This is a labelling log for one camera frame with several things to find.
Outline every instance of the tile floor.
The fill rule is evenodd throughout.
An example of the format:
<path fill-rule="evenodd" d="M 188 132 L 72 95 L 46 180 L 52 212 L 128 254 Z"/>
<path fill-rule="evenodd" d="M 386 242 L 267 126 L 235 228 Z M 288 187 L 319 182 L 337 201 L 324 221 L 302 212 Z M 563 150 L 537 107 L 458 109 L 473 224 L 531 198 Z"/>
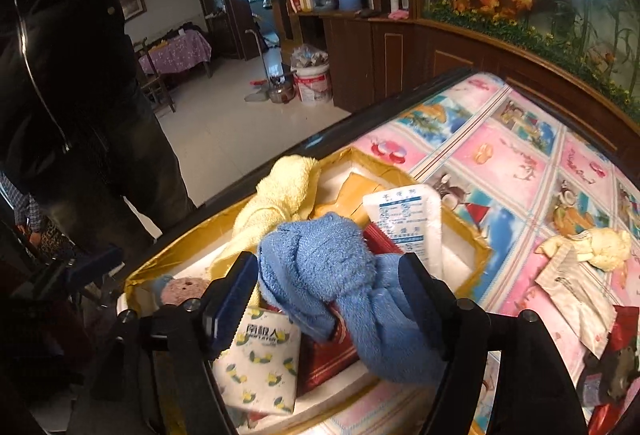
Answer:
<path fill-rule="evenodd" d="M 270 74 L 280 68 L 280 49 L 266 53 Z M 190 79 L 172 95 L 176 113 L 158 115 L 180 160 L 189 195 L 200 205 L 232 182 L 306 137 L 345 118 L 333 103 L 309 107 L 298 99 L 288 104 L 245 102 L 249 81 L 264 79 L 260 58 L 248 62 L 218 60 L 212 77 Z M 148 230 L 159 231 L 142 217 Z"/>

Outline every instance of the wooden chair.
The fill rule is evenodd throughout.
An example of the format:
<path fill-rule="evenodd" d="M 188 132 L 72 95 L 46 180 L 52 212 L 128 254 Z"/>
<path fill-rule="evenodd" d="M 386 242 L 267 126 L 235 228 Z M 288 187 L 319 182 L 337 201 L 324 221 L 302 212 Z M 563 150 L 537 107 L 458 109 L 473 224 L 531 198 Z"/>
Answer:
<path fill-rule="evenodd" d="M 154 62 L 151 59 L 151 54 L 149 53 L 149 48 L 146 44 L 146 38 L 134 43 L 133 47 L 136 51 L 136 59 L 138 60 L 136 65 L 136 77 L 140 83 L 140 90 L 142 90 L 142 93 L 145 94 L 146 97 L 150 97 L 153 100 L 154 111 L 170 107 L 171 111 L 175 113 L 174 100 L 166 89 L 166 84 L 164 84 L 162 74 L 158 73 Z M 142 66 L 140 65 L 140 58 L 143 58 L 144 56 L 146 56 L 149 61 L 149 65 L 151 65 L 151 70 L 153 71 L 153 74 L 150 76 L 144 73 Z"/>

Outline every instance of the dark pants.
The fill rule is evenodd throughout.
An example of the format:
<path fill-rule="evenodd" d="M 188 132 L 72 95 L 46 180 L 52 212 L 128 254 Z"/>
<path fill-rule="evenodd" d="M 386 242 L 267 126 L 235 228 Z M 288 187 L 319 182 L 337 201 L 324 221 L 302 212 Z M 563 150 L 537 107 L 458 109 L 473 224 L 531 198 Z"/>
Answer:
<path fill-rule="evenodd" d="M 109 106 L 91 118 L 97 133 L 75 142 L 34 182 L 31 194 L 84 251 L 121 247 L 126 266 L 118 273 L 120 279 L 145 261 L 142 254 L 153 244 L 123 196 L 162 232 L 195 205 L 178 159 L 137 83 Z"/>

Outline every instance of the plaid shirt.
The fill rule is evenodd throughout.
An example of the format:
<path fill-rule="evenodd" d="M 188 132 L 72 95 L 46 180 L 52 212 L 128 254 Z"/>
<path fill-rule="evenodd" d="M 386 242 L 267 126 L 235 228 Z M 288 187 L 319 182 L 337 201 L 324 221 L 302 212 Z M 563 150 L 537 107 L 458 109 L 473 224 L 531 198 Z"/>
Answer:
<path fill-rule="evenodd" d="M 32 233 L 39 233 L 43 222 L 40 207 L 31 195 L 22 195 L 10 180 L 0 172 L 0 186 L 14 208 L 15 225 L 29 225 Z"/>

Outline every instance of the jacket zipper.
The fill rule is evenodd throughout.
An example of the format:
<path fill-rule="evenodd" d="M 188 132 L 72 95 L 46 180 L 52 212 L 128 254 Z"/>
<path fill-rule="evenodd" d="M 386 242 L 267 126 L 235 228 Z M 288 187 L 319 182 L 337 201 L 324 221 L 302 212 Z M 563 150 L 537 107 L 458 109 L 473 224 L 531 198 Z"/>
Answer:
<path fill-rule="evenodd" d="M 33 78 L 33 73 L 31 72 L 31 67 L 29 65 L 29 60 L 27 58 L 27 45 L 28 45 L 27 25 L 25 24 L 24 20 L 22 19 L 22 16 L 20 15 L 20 9 L 18 9 L 18 0 L 14 0 L 14 5 L 15 5 L 15 11 L 18 15 L 17 29 L 18 29 L 18 41 L 20 41 L 20 54 L 22 55 L 22 58 L 24 60 L 24 65 L 27 67 L 27 73 L 29 74 L 29 78 L 31 79 L 31 84 L 33 86 L 33 89 L 35 90 L 36 95 L 38 95 L 38 98 L 40 99 L 40 102 L 42 103 L 44 109 L 47 111 L 47 114 L 49 115 L 51 122 L 56 126 L 56 128 L 58 128 L 58 132 L 60 133 L 60 136 L 62 137 L 62 141 L 65 144 L 65 152 L 67 152 L 71 147 L 69 146 L 69 141 L 66 139 L 65 132 L 56 121 L 56 118 L 53 116 L 53 113 L 51 113 L 51 110 L 47 105 L 46 101 L 44 100 L 44 97 L 42 97 L 42 92 L 40 91 L 40 89 L 38 88 L 38 85 L 36 84 L 36 80 Z"/>

